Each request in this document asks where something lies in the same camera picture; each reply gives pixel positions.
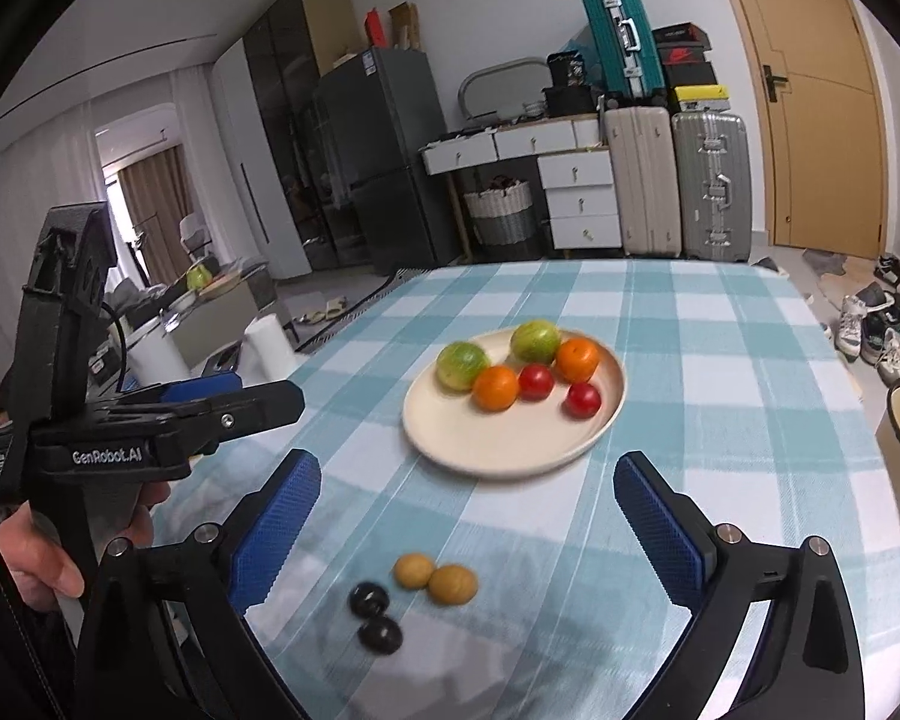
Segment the person's left hand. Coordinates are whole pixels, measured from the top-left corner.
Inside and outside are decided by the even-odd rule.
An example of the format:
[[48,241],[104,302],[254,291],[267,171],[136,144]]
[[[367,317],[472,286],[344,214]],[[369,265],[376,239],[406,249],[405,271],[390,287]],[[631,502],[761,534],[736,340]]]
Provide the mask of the person's left hand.
[[[154,541],[151,509],[169,499],[172,488],[167,481],[144,484],[137,498],[130,525],[121,532],[134,546],[151,546]],[[77,600],[84,592],[84,578],[66,551],[36,523],[29,504],[0,523],[0,553],[22,596],[32,610],[52,611],[58,606],[56,595]]]

